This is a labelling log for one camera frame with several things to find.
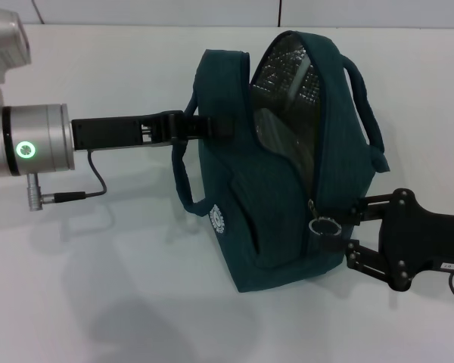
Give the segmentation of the teal fabric lunch bag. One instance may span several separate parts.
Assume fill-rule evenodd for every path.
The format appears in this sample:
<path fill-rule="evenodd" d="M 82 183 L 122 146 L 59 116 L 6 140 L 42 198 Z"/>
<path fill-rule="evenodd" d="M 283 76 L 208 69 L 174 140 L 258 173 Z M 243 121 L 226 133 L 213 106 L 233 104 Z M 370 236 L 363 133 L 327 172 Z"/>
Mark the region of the teal fabric lunch bag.
<path fill-rule="evenodd" d="M 304 57 L 319 78 L 321 100 L 310 191 L 288 158 L 261 144 L 251 96 L 264 66 L 280 70 Z M 316 277 L 342 262 L 343 253 L 323 250 L 310 237 L 309 199 L 321 214 L 328 209 L 347 211 L 366 195 L 375 174 L 387 172 L 389 166 L 364 79 L 329 38 L 281 33 L 255 71 L 250 70 L 247 53 L 205 51 L 185 113 L 234 121 L 233 137 L 198 142 L 202 200 L 191 195 L 183 161 L 186 143 L 173 146 L 172 164 L 182 205 L 210 220 L 238 291 Z"/>

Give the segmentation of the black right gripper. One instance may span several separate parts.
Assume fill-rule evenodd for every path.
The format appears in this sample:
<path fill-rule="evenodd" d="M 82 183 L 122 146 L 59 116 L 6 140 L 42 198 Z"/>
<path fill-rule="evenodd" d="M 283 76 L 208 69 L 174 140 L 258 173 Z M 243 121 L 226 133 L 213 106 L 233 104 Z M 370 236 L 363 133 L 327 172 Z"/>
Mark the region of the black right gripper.
<path fill-rule="evenodd" d="M 424 209 L 409 189 L 358 199 L 350 225 L 382 220 L 378 251 L 358 240 L 324 235 L 323 249 L 342 252 L 347 267 L 369 275 L 398 292 L 407 291 L 423 271 L 454 274 L 454 216 Z"/>

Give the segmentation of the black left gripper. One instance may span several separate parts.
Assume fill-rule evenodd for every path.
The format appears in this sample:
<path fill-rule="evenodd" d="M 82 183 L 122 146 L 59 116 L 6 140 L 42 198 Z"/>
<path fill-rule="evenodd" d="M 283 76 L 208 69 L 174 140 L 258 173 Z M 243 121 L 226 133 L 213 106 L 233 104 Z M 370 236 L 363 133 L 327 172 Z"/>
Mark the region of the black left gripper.
<path fill-rule="evenodd" d="M 225 139 L 234 136 L 234 121 L 228 117 L 185 116 L 182 111 L 164 111 L 142 116 L 115 116 L 71 121 L 75 150 L 103 150 L 164 146 L 181 139 Z"/>

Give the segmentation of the zipper pull with clear ring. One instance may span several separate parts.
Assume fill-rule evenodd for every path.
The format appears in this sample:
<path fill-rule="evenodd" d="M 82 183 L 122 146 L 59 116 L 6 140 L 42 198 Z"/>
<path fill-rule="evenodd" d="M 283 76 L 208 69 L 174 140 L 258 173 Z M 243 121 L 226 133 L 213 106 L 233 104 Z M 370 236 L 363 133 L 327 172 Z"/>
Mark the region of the zipper pull with clear ring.
<path fill-rule="evenodd" d="M 308 224 L 310 237 L 341 237 L 342 227 L 338 222 L 336 222 L 333 218 L 323 216 L 316 209 L 315 203 L 312 199 L 309 199 L 308 207 L 312 214 L 312 218 Z"/>

